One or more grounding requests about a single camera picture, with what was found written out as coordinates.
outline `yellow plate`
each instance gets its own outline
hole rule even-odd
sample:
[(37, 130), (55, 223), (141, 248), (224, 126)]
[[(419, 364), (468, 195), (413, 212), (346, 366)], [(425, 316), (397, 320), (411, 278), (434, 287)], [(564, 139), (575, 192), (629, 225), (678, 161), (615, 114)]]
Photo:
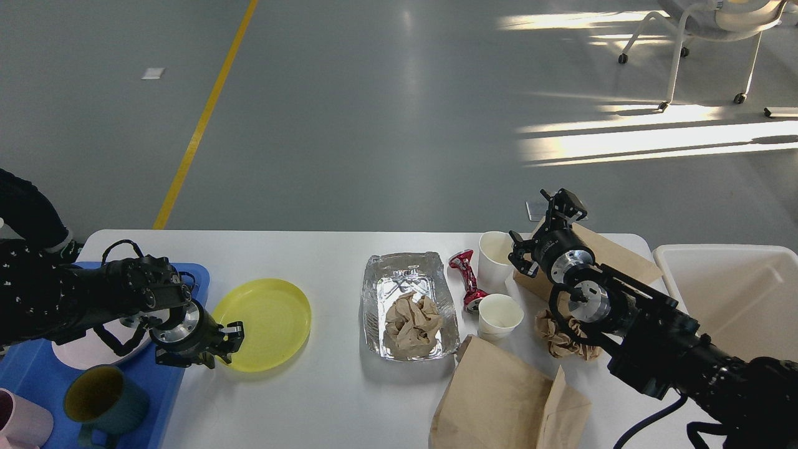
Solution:
[(290, 359), (310, 333), (310, 303), (302, 290), (282, 279), (258, 279), (229, 292), (213, 318), (244, 322), (244, 341), (230, 368), (260, 372)]

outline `chair leg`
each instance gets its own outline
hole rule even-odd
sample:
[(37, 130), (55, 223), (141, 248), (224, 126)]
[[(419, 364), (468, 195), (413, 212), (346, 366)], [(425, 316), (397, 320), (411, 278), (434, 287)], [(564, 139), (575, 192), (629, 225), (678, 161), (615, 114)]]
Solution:
[(674, 55), (670, 63), (668, 90), (665, 94), (665, 98), (667, 99), (659, 105), (659, 109), (663, 111), (674, 100), (674, 94), (676, 93), (676, 75), (679, 71), (679, 60), (681, 60), (681, 47), (685, 41), (685, 21), (682, 21), (679, 25), (679, 30), (676, 33), (676, 42), (674, 43)]
[(695, 38), (696, 38), (695, 36), (689, 36), (685, 40), (685, 43), (681, 44), (681, 57), (682, 58), (687, 58), (690, 55), (690, 46), (693, 44), (693, 41), (695, 40)]
[(623, 47), (623, 51), (621, 52), (621, 56), (618, 58), (618, 62), (620, 62), (621, 64), (626, 64), (626, 61), (629, 59), (628, 56), (627, 56), (629, 54), (629, 50), (631, 50), (632, 45), (634, 44), (635, 41), (638, 40), (638, 38), (640, 37), (640, 33), (643, 32), (643, 30), (646, 28), (646, 25), (648, 25), (648, 22), (652, 18), (660, 18), (660, 19), (665, 20), (665, 18), (662, 17), (662, 14), (658, 13), (657, 11), (651, 11), (650, 13), (648, 13), (640, 21), (640, 25), (638, 25), (637, 30), (634, 32), (634, 34), (632, 34), (632, 37), (626, 43), (626, 46)]
[(745, 83), (745, 89), (738, 93), (734, 98), (734, 102), (738, 105), (741, 104), (748, 97), (748, 92), (751, 90), (751, 80), (753, 79), (753, 68), (757, 64), (757, 55), (759, 54), (759, 45), (762, 42), (762, 33), (760, 32), (753, 38), (753, 48), (751, 51), (751, 58), (749, 59), (748, 81)]

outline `mug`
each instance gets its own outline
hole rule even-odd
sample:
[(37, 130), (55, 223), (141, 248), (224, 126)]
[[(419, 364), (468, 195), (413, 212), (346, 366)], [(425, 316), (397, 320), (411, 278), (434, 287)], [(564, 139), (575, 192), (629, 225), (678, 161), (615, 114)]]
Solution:
[(0, 436), (0, 449), (39, 449), (39, 446), (20, 443), (15, 439), (8, 439), (5, 436)]
[(7, 447), (42, 446), (52, 432), (49, 411), (0, 388), (0, 438)]
[[(64, 397), (64, 413), (81, 424), (77, 442), (92, 449), (113, 449), (120, 435), (139, 427), (149, 409), (149, 397), (122, 370), (98, 365), (79, 375)], [(92, 441), (93, 431), (103, 431), (105, 444)]]

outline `yellow floor line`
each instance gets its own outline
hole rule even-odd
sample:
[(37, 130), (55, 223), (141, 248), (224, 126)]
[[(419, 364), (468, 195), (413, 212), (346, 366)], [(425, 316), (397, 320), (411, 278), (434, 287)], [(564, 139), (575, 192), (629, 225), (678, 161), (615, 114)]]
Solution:
[(199, 143), (202, 141), (202, 136), (205, 133), (205, 127), (208, 121), (211, 120), (213, 109), (216, 107), (216, 101), (219, 100), (219, 94), (222, 93), (224, 82), (227, 80), (227, 74), (230, 73), (230, 68), (235, 60), (235, 54), (239, 52), (239, 46), (241, 45), (244, 34), (247, 32), (247, 27), (249, 26), (250, 19), (257, 5), (258, 0), (250, 0), (247, 12), (244, 13), (244, 18), (241, 20), (239, 30), (235, 33), (233, 43), (230, 45), (230, 50), (227, 52), (227, 57), (224, 59), (222, 69), (219, 71), (219, 76), (216, 77), (216, 83), (213, 85), (211, 95), (207, 98), (205, 109), (203, 109), (202, 115), (199, 116), (197, 127), (194, 129), (194, 135), (192, 135), (191, 141), (188, 142), (188, 148), (186, 148), (186, 153), (183, 155), (183, 160), (180, 162), (180, 167), (177, 168), (175, 178), (172, 179), (172, 185), (169, 186), (169, 191), (164, 198), (164, 203), (160, 206), (158, 217), (155, 220), (155, 224), (152, 225), (153, 229), (163, 229), (166, 227), (169, 214), (172, 213), (172, 208), (175, 207), (175, 201), (177, 201), (177, 196), (180, 194), (180, 189), (183, 187), (183, 182), (186, 180), (188, 169), (192, 166), (197, 147), (200, 146)]

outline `sunlight on floor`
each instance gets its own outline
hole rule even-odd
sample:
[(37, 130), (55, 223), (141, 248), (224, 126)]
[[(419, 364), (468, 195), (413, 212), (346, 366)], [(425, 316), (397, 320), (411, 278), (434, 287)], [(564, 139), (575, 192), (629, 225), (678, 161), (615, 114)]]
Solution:
[[(571, 126), (600, 129), (595, 122)], [(794, 149), (795, 132), (794, 122), (769, 121), (533, 137), (519, 141), (519, 157), (532, 167)]]
[(611, 26), (611, 24), (616, 22), (637, 22), (642, 20), (649, 12), (525, 14), (497, 18), (496, 26), (503, 31), (581, 30)]
[[(587, 44), (589, 46), (610, 46), (616, 50), (623, 50), (631, 38), (631, 34), (596, 34), (590, 36), (592, 42)], [(641, 36), (634, 44), (636, 46), (667, 46), (674, 44), (674, 38), (665, 35)]]
[(711, 121), (720, 117), (720, 106), (671, 105), (667, 113), (652, 113), (655, 104), (650, 105), (598, 105), (597, 110), (606, 114), (605, 120), (548, 123), (523, 126), (516, 129), (523, 133), (553, 133), (579, 129), (618, 128), (621, 126), (667, 125), (691, 121)]

